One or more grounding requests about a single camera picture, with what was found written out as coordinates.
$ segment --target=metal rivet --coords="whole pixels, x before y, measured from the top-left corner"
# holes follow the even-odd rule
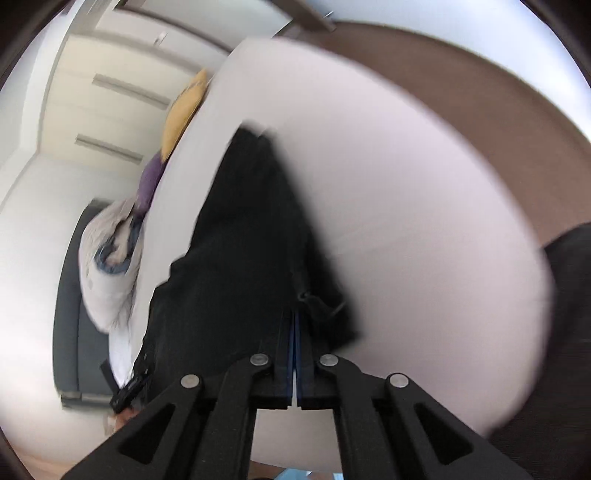
[[[185,375],[183,378],[181,378],[181,385],[185,388],[195,388],[197,385],[199,385],[199,377],[193,374]]]
[[[263,365],[269,363],[269,357],[267,357],[264,353],[255,353],[251,357],[251,363],[255,367],[262,367]]]
[[[324,365],[325,367],[333,367],[337,363],[339,363],[339,357],[333,355],[332,353],[327,353],[326,355],[322,355],[320,357],[320,364]]]
[[[408,377],[403,374],[394,374],[390,376],[390,385],[396,388],[404,388],[408,385]]]

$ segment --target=black cloth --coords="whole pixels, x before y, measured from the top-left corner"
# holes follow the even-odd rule
[[[491,443],[536,480],[591,478],[591,224],[545,248],[556,288],[547,352],[523,408]]]
[[[134,365],[150,401],[188,373],[208,376],[277,343],[282,316],[308,308],[331,348],[355,337],[341,288],[271,141],[240,128],[199,213],[187,254],[156,288]]]

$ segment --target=purple pillow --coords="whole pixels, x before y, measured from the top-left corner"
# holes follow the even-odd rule
[[[138,216],[144,216],[148,213],[154,192],[165,168],[166,164],[163,164],[161,161],[160,151],[144,167],[139,180],[138,195],[135,201],[135,213]]]

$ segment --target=mattress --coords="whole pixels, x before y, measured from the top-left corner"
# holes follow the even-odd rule
[[[129,329],[113,335],[118,380],[244,122],[275,138],[353,298],[364,336],[339,354],[370,374],[409,374],[479,433],[509,417],[543,355],[550,285],[521,212],[422,104],[355,63],[287,40],[246,40],[229,56],[169,159],[144,223]],[[259,411],[251,458],[339,471],[331,412]]]

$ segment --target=black cushion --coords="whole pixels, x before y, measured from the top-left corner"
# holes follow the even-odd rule
[[[99,370],[109,356],[108,335],[90,321],[80,291],[78,248],[86,225],[109,202],[93,200],[84,209],[66,252],[57,289],[53,323],[53,378],[62,402],[110,395]]]

